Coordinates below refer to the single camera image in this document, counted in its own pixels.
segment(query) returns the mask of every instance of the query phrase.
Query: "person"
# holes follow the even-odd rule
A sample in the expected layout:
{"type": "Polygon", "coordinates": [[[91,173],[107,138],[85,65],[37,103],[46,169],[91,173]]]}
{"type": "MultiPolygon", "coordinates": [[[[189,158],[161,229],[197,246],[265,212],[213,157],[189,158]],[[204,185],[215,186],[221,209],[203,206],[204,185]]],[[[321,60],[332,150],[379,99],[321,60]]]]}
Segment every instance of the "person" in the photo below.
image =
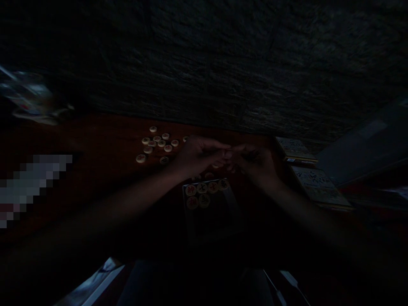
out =
{"type": "MultiPolygon", "coordinates": [[[[226,165],[229,170],[239,166],[256,186],[311,234],[339,250],[380,286],[404,292],[408,284],[406,262],[392,251],[347,230],[325,210],[292,191],[279,179],[268,149],[252,144],[231,147],[192,135],[174,161],[161,172],[90,205],[4,253],[1,257],[2,301],[24,299],[27,296],[22,293],[25,292],[30,292],[30,299],[37,301],[45,295],[55,299],[60,294],[61,298],[61,292],[47,290],[46,282],[64,284],[65,292],[73,289],[110,256],[107,239],[104,239],[107,233],[115,232],[123,223],[133,222],[177,184],[203,172],[211,164],[226,165]]],[[[259,281],[258,288],[264,288],[264,279],[259,274],[251,279],[252,285],[259,281]]],[[[253,292],[263,295],[259,300],[262,303],[271,303],[265,290],[253,292]]],[[[121,303],[128,305],[124,296],[121,303]]]]}

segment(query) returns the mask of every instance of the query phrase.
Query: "stone wall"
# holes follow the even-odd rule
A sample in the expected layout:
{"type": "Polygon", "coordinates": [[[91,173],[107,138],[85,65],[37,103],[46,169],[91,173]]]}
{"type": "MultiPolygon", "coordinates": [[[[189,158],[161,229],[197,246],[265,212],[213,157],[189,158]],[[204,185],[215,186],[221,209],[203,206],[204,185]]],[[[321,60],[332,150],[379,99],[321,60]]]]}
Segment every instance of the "stone wall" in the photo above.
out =
{"type": "Polygon", "coordinates": [[[100,111],[317,153],[407,85],[402,0],[0,1],[0,62],[79,83],[100,111]]]}

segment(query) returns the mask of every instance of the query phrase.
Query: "hand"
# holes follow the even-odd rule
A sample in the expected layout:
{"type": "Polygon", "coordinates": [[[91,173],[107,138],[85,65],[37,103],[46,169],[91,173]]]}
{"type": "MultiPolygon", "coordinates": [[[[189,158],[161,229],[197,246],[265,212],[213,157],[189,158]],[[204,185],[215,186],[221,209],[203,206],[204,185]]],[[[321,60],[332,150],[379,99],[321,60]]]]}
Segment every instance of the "hand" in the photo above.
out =
{"type": "Polygon", "coordinates": [[[177,173],[178,178],[184,181],[200,174],[211,164],[225,164],[224,154],[229,148],[229,144],[218,140],[191,135],[167,169],[177,173]]]}
{"type": "Polygon", "coordinates": [[[227,160],[229,164],[227,170],[232,170],[237,164],[259,187],[265,187],[271,181],[280,181],[275,171],[271,151],[268,149],[253,144],[240,144],[231,148],[226,156],[231,156],[231,152],[232,157],[227,160]]]}

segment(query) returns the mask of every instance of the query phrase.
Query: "wooden table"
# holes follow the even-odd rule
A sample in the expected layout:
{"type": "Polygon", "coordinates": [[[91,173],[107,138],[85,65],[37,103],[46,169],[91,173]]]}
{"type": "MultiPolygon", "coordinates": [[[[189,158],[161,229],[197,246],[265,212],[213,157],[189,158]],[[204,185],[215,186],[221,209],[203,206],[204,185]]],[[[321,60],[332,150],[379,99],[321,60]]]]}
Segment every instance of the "wooden table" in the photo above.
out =
{"type": "MultiPolygon", "coordinates": [[[[163,167],[159,163],[160,157],[174,158],[183,148],[183,136],[190,134],[212,137],[231,145],[248,142],[270,148],[279,176],[290,183],[289,170],[278,158],[273,139],[267,136],[108,114],[90,114],[58,126],[23,122],[0,134],[5,148],[0,153],[1,160],[6,161],[0,168],[2,179],[10,178],[20,163],[30,162],[27,157],[33,154],[80,152],[81,156],[53,188],[47,188],[46,196],[35,199],[28,212],[21,215],[21,220],[0,235],[0,243],[7,246],[19,242],[110,190],[159,171],[163,167]],[[170,133],[170,139],[178,139],[180,145],[171,153],[156,147],[147,162],[138,164],[135,158],[143,153],[142,138],[156,135],[149,131],[152,125],[158,128],[157,135],[170,133]]],[[[326,261],[328,264],[332,262],[333,258],[328,260],[322,255],[321,252],[327,254],[327,251],[322,251],[319,243],[299,229],[241,172],[229,173],[225,167],[210,167],[208,171],[216,178],[229,179],[246,220],[244,234],[205,248],[189,248],[181,191],[183,182],[121,234],[116,240],[117,256],[123,260],[190,260],[201,256],[218,262],[237,261],[253,265],[279,262],[280,266],[289,262],[299,265],[315,262],[319,266],[326,261]]],[[[358,223],[352,213],[337,214],[358,223]]]]}

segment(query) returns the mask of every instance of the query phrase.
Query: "cardboard box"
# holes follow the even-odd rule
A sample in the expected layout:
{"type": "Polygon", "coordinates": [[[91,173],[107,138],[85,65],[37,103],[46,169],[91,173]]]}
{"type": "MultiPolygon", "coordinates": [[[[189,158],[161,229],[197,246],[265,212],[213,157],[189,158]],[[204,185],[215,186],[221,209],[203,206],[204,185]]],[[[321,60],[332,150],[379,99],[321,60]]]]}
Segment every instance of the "cardboard box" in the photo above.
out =
{"type": "Polygon", "coordinates": [[[354,209],[323,170],[297,166],[290,168],[303,191],[315,204],[337,210],[354,209]]]}
{"type": "Polygon", "coordinates": [[[275,137],[284,153],[283,160],[286,162],[299,162],[303,164],[317,163],[316,157],[298,139],[275,137]]]}

